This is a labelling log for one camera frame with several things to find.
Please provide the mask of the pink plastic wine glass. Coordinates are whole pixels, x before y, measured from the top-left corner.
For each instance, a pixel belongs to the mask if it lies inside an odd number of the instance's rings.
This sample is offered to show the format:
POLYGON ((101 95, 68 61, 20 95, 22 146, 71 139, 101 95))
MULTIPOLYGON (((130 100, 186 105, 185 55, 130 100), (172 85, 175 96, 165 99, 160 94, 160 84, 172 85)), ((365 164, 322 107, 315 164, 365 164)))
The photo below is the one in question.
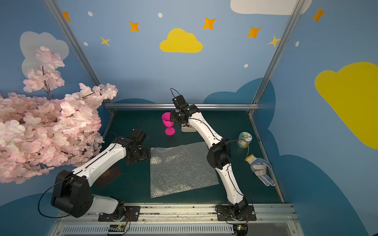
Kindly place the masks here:
POLYGON ((168 135, 168 136, 174 135, 175 134, 175 129, 173 128, 174 122, 172 122, 170 120, 171 113, 166 112, 162 115, 161 118, 162 118, 162 122, 163 122, 164 126, 166 127, 166 130, 165 130, 166 135, 168 135))

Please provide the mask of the clear bubble wrap sheet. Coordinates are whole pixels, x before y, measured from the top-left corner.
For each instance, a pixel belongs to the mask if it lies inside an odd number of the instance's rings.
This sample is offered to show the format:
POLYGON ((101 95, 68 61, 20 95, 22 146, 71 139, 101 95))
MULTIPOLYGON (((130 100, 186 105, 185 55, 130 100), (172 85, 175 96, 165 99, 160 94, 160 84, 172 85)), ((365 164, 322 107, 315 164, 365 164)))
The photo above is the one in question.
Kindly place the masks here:
POLYGON ((218 185, 217 173, 206 159, 208 151, 205 142, 151 148, 151 198, 218 185))

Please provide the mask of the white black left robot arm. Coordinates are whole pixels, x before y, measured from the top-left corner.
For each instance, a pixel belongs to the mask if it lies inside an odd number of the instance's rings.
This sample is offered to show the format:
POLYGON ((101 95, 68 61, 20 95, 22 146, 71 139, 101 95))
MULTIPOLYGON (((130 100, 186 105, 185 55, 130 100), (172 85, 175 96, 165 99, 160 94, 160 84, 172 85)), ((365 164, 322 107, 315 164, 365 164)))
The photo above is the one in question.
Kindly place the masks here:
POLYGON ((100 221, 127 221, 123 201, 94 195, 91 186, 122 159, 129 164, 149 159, 151 150, 142 144, 145 138, 146 133, 135 128, 129 137, 116 138, 89 162, 71 172, 61 171, 56 177, 51 205, 76 218, 98 213, 100 221))

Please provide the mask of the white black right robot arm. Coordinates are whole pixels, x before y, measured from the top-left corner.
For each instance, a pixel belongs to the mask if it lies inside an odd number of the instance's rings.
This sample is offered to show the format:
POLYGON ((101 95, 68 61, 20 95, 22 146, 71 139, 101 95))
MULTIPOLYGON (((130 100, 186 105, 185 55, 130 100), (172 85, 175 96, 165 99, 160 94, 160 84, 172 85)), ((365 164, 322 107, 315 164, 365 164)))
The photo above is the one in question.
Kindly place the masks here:
POLYGON ((224 185, 231 215, 240 218, 248 209, 248 201, 240 190, 231 167, 230 140, 220 136, 206 121, 196 105, 188 104, 182 95, 172 99, 175 110, 170 120, 178 124, 189 124, 208 146, 207 161, 219 174, 224 185))

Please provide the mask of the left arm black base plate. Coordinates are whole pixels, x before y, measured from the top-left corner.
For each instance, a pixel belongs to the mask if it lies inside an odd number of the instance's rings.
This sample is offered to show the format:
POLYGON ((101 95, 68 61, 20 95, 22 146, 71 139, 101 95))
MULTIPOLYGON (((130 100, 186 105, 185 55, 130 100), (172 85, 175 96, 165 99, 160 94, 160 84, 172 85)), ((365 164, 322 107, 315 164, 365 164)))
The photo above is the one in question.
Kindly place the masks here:
POLYGON ((101 213, 98 217, 98 222, 136 222, 138 221, 140 210, 140 206, 122 206, 112 214, 101 213))

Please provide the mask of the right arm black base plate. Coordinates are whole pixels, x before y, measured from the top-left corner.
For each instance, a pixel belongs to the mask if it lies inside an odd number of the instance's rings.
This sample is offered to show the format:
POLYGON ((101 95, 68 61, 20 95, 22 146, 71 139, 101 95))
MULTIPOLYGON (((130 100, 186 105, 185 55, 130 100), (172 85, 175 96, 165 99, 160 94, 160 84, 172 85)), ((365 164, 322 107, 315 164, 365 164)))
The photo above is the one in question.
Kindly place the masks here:
POLYGON ((218 221, 256 221, 257 216, 253 206, 247 206, 240 212, 234 207, 226 205, 216 205, 215 211, 218 221))

